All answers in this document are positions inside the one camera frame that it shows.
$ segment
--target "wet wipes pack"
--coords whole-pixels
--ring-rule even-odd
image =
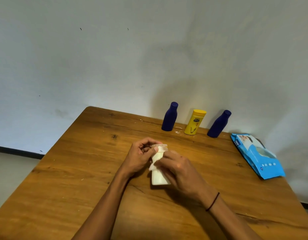
[[[249,134],[231,134],[231,139],[257,175],[263,179],[285,176],[276,156]]]

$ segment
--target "blue bottle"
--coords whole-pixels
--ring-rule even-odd
[[[171,103],[170,108],[165,114],[162,124],[162,130],[171,131],[173,129],[177,117],[177,107],[178,103],[176,102]]]
[[[218,137],[227,125],[228,118],[231,116],[231,114],[232,113],[229,110],[224,110],[222,115],[215,120],[207,135],[213,138]]]

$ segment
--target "wooden table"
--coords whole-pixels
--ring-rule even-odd
[[[308,239],[308,215],[285,178],[261,180],[230,134],[195,136],[176,124],[88,107],[0,208],[0,239],[71,239],[108,187],[132,142],[153,137],[187,156],[264,239]],[[124,193],[112,239],[225,239],[204,209],[152,187],[148,171]]]

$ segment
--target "hand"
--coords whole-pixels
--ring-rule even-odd
[[[121,165],[121,168],[124,169],[129,177],[141,170],[148,160],[158,151],[157,147],[149,147],[154,144],[162,144],[162,142],[147,137],[132,144],[123,164]]]
[[[217,191],[206,183],[188,158],[177,152],[164,152],[163,157],[154,165],[180,192],[203,205],[212,203],[217,195]]]

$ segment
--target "left hand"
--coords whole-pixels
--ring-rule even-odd
[[[147,137],[132,144],[123,164],[121,165],[121,168],[129,177],[141,170],[148,160],[158,151],[157,147],[149,147],[154,144],[162,144],[162,142]]]

